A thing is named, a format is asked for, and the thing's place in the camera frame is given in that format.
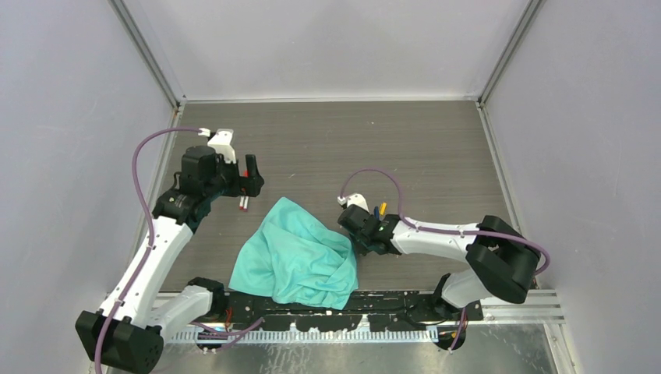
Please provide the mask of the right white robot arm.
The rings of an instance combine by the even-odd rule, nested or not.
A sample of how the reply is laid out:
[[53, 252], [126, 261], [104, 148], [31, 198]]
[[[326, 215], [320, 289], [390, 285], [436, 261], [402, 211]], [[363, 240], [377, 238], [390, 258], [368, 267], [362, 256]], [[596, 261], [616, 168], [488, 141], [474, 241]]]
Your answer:
[[538, 249], [490, 215], [478, 224], [432, 224], [396, 214], [378, 219], [352, 204], [345, 207], [338, 223], [363, 255], [430, 255], [467, 264], [467, 270], [443, 275], [434, 291], [433, 310], [445, 320], [488, 297], [523, 303], [541, 259]]

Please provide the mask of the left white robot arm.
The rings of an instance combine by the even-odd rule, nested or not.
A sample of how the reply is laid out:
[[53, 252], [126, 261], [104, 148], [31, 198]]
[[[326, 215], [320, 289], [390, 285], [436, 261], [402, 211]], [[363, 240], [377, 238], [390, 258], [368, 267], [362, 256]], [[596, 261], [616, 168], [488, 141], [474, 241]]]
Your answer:
[[160, 307], [154, 303], [175, 260], [192, 239], [217, 198], [257, 197], [264, 185], [256, 156], [246, 168], [227, 150], [191, 146], [182, 155], [173, 185], [147, 215], [148, 232], [122, 279], [97, 311], [83, 311], [75, 329], [95, 367], [130, 373], [154, 370], [171, 340], [189, 323], [204, 317], [216, 322], [228, 309], [224, 285], [195, 277]]

